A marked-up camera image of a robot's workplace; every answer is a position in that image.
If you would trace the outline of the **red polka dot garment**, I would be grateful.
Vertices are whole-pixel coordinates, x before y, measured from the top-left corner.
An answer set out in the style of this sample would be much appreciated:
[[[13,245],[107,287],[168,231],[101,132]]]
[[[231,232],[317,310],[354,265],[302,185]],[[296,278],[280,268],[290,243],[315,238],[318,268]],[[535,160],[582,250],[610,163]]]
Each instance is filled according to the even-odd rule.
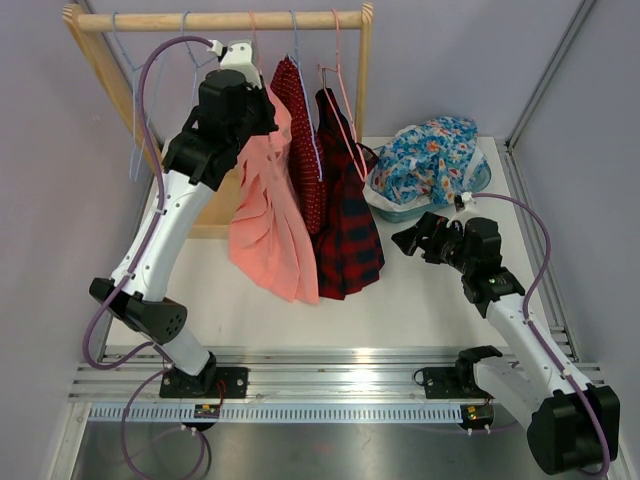
[[[320,183],[317,180],[317,166],[310,140],[302,89],[298,71],[291,56],[285,56],[278,62],[270,86],[291,117],[289,176],[307,230],[310,235],[317,235],[326,222],[327,184],[325,181]],[[317,134],[316,141],[324,168],[324,155]]]

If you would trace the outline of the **blue floral garment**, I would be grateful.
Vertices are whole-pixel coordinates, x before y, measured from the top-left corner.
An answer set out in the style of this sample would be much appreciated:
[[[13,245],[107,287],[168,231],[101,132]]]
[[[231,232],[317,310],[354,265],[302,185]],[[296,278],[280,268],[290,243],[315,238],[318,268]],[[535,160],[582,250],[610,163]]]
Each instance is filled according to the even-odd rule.
[[[378,161],[367,183],[396,203],[422,196],[437,203],[444,199],[453,202],[463,193],[463,176],[471,172],[469,164],[477,149],[482,151],[475,121],[434,117],[400,130],[379,147]]]

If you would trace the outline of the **light blue hanger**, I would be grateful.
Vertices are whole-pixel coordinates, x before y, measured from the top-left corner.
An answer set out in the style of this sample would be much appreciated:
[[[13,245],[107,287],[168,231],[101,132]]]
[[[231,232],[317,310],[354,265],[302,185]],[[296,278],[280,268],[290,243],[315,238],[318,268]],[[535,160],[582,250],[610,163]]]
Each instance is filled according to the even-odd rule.
[[[181,25],[180,25],[180,32],[181,35],[183,37],[186,36],[186,19],[188,17],[188,15],[190,14],[189,10],[185,10],[182,13],[181,16]],[[192,89],[191,89],[191,106],[194,106],[196,103],[196,90],[197,90],[197,86],[198,86],[198,78],[199,78],[199,73],[200,70],[207,65],[208,63],[212,62],[212,59],[206,60],[202,63],[199,63],[193,53],[193,50],[191,48],[191,44],[189,42],[185,43],[186,45],[186,49],[187,49],[187,53],[188,56],[191,60],[191,63],[193,64],[194,70],[193,70],[193,82],[192,82]]]
[[[113,40],[116,42],[118,46],[121,57],[124,59],[126,65],[128,66],[127,80],[129,81],[131,87],[131,107],[132,107],[132,128],[133,128],[133,145],[131,148],[130,159],[129,159],[129,179],[133,182],[137,182],[140,176],[141,168],[142,168],[142,160],[145,158],[146,152],[146,140],[142,133],[138,132],[139,127],[139,115],[138,115],[138,84],[140,79],[140,73],[144,66],[144,64],[136,65],[125,46],[123,45],[120,36],[119,36],[119,28],[116,26],[116,18],[119,15],[117,11],[113,11],[111,13],[111,27],[112,27],[112,36]],[[145,108],[144,126],[149,130],[151,134],[151,138],[155,141],[158,141],[156,132],[152,128],[151,116],[154,113],[156,98],[159,90],[159,85],[161,82],[164,66],[166,63],[166,53],[162,53],[158,58],[156,58],[153,62],[153,66],[158,66],[156,72],[156,78],[153,83],[153,90],[151,95],[151,103],[150,106]]]
[[[308,97],[308,94],[307,94],[306,85],[305,85],[305,81],[304,81],[303,69],[302,69],[301,62],[300,62],[299,34],[298,34],[297,17],[296,17],[296,12],[293,11],[293,10],[289,10],[288,13],[289,13],[290,18],[291,18],[292,31],[293,31],[293,35],[294,35],[293,62],[295,64],[296,68],[297,68],[298,79],[299,79],[300,86],[301,86],[301,89],[302,89],[302,96],[303,96],[303,101],[304,101],[304,105],[305,105],[307,124],[308,124],[309,132],[310,132],[310,140],[311,140],[311,144],[312,144],[312,148],[313,148],[313,152],[314,152],[314,157],[315,157],[315,162],[316,162],[316,166],[317,166],[317,180],[320,183],[322,183],[324,181],[324,172],[323,172],[322,162],[321,162],[321,158],[320,158],[320,152],[319,152],[318,143],[316,141],[316,132],[315,132],[315,129],[314,129],[313,119],[312,119],[312,116],[311,116],[310,102],[309,102],[309,97]]]

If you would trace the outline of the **pink pleated skirt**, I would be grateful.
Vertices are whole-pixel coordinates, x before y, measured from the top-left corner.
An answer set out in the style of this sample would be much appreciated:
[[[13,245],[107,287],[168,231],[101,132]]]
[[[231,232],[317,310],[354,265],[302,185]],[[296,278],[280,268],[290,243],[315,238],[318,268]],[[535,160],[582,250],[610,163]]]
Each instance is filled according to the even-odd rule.
[[[289,301],[319,302],[315,255],[288,174],[291,115],[273,92],[277,130],[250,138],[237,160],[240,201],[229,255],[257,286]]]

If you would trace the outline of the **white garment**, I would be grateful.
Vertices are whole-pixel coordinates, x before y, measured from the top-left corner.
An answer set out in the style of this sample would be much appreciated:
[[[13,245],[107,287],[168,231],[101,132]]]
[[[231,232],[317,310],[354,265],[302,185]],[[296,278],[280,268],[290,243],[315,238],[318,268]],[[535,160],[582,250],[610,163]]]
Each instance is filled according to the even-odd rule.
[[[364,185],[363,195],[367,203],[385,212],[408,212],[416,209],[426,209],[427,211],[437,211],[438,205],[433,204],[426,196],[418,197],[406,203],[396,203],[387,199],[384,195],[374,191],[368,184]]]

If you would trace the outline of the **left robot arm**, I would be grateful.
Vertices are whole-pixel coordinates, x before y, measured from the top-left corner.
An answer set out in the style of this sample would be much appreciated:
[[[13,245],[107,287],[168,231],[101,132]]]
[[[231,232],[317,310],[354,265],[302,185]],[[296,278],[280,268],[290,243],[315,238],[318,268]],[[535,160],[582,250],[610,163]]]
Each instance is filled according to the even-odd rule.
[[[171,272],[196,218],[246,143],[276,129],[275,108],[260,74],[208,73],[197,105],[166,146],[155,207],[111,276],[90,285],[94,299],[168,357],[173,366],[163,378],[174,396],[212,393],[217,362],[187,328],[187,308],[167,298]]]

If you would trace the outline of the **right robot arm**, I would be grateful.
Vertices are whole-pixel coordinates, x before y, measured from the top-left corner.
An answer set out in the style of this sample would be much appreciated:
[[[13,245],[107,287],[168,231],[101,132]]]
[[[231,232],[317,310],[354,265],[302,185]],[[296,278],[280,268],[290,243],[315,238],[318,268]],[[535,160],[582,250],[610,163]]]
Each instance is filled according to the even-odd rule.
[[[525,290],[502,264],[495,221],[451,221],[430,212],[392,236],[407,256],[446,264],[461,275],[463,292],[502,336],[519,366],[492,346],[460,352],[456,389],[497,400],[526,432],[538,466],[554,475],[587,469],[604,476],[618,455],[620,401],[609,386],[595,385],[531,316]]]

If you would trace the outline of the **red plaid skirt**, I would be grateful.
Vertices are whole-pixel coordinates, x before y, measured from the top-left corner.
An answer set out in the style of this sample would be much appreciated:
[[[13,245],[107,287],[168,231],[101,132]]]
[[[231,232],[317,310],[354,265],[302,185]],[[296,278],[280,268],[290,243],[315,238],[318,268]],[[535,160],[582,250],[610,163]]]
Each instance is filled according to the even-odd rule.
[[[356,168],[361,159],[374,166],[377,156],[354,141],[332,90],[319,90],[315,100],[327,187],[325,225],[312,239],[319,295],[343,300],[378,281],[385,265],[378,229],[363,195],[364,181]]]

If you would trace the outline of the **teal plastic bin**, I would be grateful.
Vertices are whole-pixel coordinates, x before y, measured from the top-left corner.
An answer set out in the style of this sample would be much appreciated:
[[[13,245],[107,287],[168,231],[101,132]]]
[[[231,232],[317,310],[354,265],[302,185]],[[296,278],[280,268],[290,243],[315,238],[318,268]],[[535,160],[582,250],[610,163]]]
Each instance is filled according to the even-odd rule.
[[[463,192],[480,193],[485,190],[492,179],[492,171],[486,155],[479,149],[476,150],[470,161],[470,173],[463,176]],[[364,186],[364,198],[369,206],[385,221],[390,223],[402,223],[421,217],[425,212],[435,213],[450,205],[452,201],[444,199],[437,203],[423,196],[411,200],[407,204],[397,205],[375,192],[370,187],[370,182]]]

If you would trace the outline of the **wooden clothes rack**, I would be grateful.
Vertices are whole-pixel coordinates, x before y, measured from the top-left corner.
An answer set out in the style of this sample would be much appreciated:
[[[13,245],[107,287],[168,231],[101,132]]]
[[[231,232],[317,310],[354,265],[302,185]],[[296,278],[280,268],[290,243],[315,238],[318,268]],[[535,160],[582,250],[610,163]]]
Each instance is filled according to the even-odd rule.
[[[181,13],[131,13],[119,14],[116,26],[119,32],[180,32]],[[292,30],[288,12],[256,12],[257,28],[265,31]],[[303,11],[296,13],[298,30],[358,30],[360,32],[358,79],[355,100],[355,132],[363,137],[367,103],[369,60],[373,29],[374,8],[364,2],[356,11]],[[111,15],[85,11],[77,3],[63,7],[62,18],[85,59],[93,69],[104,91],[120,118],[133,133],[131,87],[104,35],[112,34]],[[190,13],[186,19],[186,32],[232,32],[251,30],[248,13]],[[152,155],[159,151],[158,141],[146,144],[145,159],[152,162]]]

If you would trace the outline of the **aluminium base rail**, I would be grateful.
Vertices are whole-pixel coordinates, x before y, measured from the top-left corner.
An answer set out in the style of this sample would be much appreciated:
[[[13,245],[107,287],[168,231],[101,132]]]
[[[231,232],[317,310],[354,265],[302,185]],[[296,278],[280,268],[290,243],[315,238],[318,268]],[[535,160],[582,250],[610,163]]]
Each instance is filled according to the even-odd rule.
[[[451,366],[460,349],[214,347],[212,351],[221,366],[249,370],[250,403],[409,403],[424,397],[414,372]],[[82,361],[68,399],[124,401],[164,365],[151,349],[114,370],[99,371]]]

